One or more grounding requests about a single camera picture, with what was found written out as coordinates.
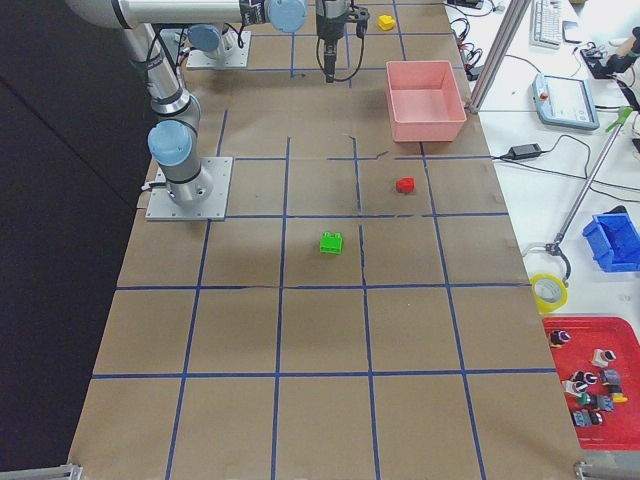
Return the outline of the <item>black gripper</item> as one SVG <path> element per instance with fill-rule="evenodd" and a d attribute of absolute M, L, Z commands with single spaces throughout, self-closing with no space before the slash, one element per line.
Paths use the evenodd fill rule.
<path fill-rule="evenodd" d="M 335 81 L 336 42 L 344 36 L 345 24 L 348 20 L 349 4 L 346 0 L 316 0 L 316 33 L 324 42 L 323 71 L 325 81 Z"/>

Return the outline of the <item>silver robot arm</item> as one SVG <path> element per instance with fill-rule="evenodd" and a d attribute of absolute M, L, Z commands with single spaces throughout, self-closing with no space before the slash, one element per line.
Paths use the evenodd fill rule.
<path fill-rule="evenodd" d="M 304 1 L 70 1 L 78 17 L 98 27 L 118 29 L 131 63 L 141 72 L 158 117 L 148 146 L 165 178 L 147 214 L 158 219 L 221 219 L 227 208 L 232 160 L 197 154 L 201 107 L 178 77 L 160 37 L 163 25 L 191 28 L 190 43 L 207 54 L 222 52 L 220 28 L 270 24 L 284 33 L 299 30 L 307 18 Z"/>
<path fill-rule="evenodd" d="M 228 23 L 191 25 L 187 38 L 193 48 L 210 58 L 227 57 L 244 47 L 242 34 Z"/>

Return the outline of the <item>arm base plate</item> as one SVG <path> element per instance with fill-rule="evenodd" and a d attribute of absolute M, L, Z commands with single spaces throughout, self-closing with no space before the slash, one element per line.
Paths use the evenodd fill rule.
<path fill-rule="evenodd" d="M 175 183 L 166 179 L 158 168 L 146 208 L 149 221 L 223 221 L 226 217 L 232 157 L 200 158 L 197 177 L 188 183 Z"/>
<path fill-rule="evenodd" d="M 248 66 L 251 32 L 241 33 L 242 46 L 238 45 L 237 34 L 228 30 L 221 37 L 218 48 L 211 52 L 195 47 L 189 52 L 186 67 L 190 70 L 232 70 Z"/>

